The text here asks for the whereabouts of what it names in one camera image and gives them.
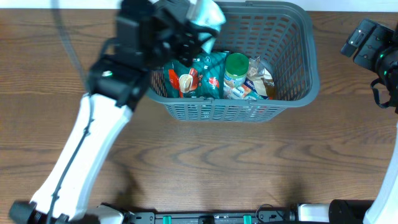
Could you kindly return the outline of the pale green snack packet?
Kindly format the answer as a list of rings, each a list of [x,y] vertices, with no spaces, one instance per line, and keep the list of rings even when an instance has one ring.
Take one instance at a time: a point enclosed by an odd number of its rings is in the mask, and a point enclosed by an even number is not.
[[[187,19],[198,32],[201,48],[209,54],[226,18],[213,0],[188,0],[188,3]]]

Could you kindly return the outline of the green Nescafe coffee bag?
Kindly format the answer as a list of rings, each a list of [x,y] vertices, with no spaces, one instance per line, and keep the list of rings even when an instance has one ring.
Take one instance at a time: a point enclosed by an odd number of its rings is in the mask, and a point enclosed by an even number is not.
[[[177,60],[166,63],[163,73],[168,97],[220,99],[228,55],[228,51],[199,54],[189,67]]]

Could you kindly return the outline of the green-lid Knorr seasoning jar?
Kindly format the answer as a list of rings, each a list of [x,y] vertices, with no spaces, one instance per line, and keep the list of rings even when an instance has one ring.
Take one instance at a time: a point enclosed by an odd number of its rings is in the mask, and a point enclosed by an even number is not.
[[[240,53],[227,56],[225,62],[224,82],[231,88],[241,86],[249,69],[249,59]]]

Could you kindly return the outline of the Kleenex tissue multipack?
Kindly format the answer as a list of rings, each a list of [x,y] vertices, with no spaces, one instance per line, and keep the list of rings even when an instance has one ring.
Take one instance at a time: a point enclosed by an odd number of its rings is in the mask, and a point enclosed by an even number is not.
[[[236,88],[232,88],[224,82],[223,98],[230,100],[266,100],[267,95],[260,95],[252,81],[246,79],[245,82]]]

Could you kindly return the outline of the brown white snack pouch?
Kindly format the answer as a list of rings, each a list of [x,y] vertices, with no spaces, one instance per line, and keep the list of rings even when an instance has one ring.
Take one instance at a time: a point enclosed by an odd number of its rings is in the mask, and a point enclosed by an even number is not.
[[[260,57],[249,59],[247,86],[264,99],[272,100],[275,97],[275,83],[272,77],[271,66]]]

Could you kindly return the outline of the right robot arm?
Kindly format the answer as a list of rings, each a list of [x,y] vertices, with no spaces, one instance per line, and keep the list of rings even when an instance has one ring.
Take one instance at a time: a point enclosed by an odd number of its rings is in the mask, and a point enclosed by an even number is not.
[[[397,109],[397,28],[363,19],[340,53],[376,74],[369,87],[374,103]],[[379,190],[372,199],[333,199],[328,203],[298,203],[285,212],[283,223],[397,223],[397,144],[381,153],[386,162]]]

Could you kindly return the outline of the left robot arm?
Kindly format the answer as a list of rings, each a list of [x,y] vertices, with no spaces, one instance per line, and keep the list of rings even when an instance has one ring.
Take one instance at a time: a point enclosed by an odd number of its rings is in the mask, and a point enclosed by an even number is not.
[[[214,1],[123,0],[116,35],[82,72],[86,93],[72,132],[50,175],[28,202],[12,204],[16,223],[83,219],[91,191],[117,136],[150,87],[152,72],[170,60],[190,66],[211,52],[226,19]]]

